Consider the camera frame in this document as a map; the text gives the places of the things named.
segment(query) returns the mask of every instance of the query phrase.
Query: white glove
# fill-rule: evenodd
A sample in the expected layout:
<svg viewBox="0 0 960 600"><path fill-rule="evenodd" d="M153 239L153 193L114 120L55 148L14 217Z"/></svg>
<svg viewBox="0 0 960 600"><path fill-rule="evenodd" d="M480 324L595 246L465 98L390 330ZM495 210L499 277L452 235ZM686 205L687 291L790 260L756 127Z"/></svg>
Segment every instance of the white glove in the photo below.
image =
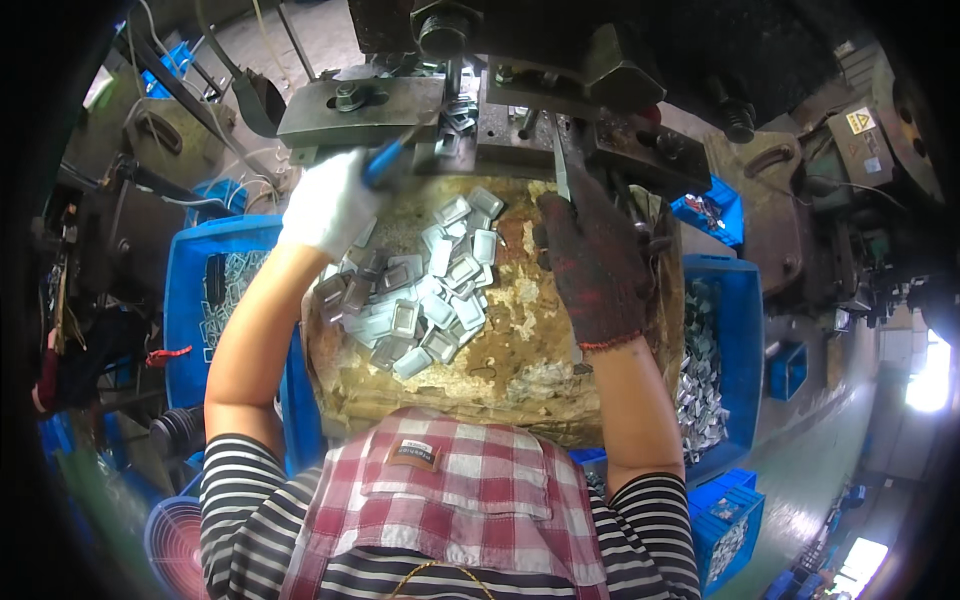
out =
<svg viewBox="0 0 960 600"><path fill-rule="evenodd" d="M340 260L383 204L383 194L360 181L366 158L366 149L356 148L308 169L290 195L277 241L305 244Z"/></svg>

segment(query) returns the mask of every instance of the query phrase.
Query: plaid apron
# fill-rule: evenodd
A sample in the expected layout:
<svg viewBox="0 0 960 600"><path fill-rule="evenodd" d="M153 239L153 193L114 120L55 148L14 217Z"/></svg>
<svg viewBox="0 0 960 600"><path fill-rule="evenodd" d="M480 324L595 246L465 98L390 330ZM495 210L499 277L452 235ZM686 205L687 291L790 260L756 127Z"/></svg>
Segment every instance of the plaid apron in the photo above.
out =
<svg viewBox="0 0 960 600"><path fill-rule="evenodd" d="M436 470L388 465L403 441L435 448ZM407 407L327 452L280 597L314 600L328 561L358 546L556 575L582 600L609 598L583 473L558 446L510 425Z"/></svg>

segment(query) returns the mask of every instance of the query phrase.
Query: bright window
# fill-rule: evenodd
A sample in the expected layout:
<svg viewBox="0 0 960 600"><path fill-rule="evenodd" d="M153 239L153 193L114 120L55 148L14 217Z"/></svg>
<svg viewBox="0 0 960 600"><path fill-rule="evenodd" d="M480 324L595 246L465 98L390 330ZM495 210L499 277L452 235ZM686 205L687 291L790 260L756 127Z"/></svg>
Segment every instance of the bright window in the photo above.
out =
<svg viewBox="0 0 960 600"><path fill-rule="evenodd" d="M870 582L870 578L880 568L886 556L887 547L882 543L857 538L843 566L840 567L840 572L833 578L833 589L830 593L846 591L852 598L856 598Z"/></svg>
<svg viewBox="0 0 960 600"><path fill-rule="evenodd" d="M926 332L926 365L910 375L906 386L906 403L919 411L932 413L947 405L950 371L950 345L933 329Z"/></svg>

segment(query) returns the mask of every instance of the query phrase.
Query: hand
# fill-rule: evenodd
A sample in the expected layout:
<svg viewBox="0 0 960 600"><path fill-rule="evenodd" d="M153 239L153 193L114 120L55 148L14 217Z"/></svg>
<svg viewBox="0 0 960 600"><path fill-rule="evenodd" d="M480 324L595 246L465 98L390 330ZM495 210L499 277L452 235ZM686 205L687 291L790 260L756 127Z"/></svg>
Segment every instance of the hand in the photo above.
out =
<svg viewBox="0 0 960 600"><path fill-rule="evenodd" d="M366 150L357 148L308 169L290 195L277 241L340 260L383 204L383 195L360 181L366 158Z"/></svg>
<svg viewBox="0 0 960 600"><path fill-rule="evenodd" d="M654 289L649 236L641 237L587 173L571 172L570 188L572 203L551 192L537 198L543 224L534 240L548 249L580 348L611 348L646 328Z"/></svg>

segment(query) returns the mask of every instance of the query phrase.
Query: red knit glove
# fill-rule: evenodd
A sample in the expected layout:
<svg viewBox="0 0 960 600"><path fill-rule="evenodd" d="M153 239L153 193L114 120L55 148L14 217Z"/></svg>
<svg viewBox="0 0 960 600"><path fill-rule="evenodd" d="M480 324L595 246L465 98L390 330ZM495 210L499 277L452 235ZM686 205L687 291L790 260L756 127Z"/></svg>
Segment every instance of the red knit glove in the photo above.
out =
<svg viewBox="0 0 960 600"><path fill-rule="evenodd" d="M570 179L573 203L552 192L537 198L543 227L535 229L534 240L548 249L548 266L580 348L610 348L646 328L646 302L654 289L649 236L636 231L597 180L576 172Z"/></svg>

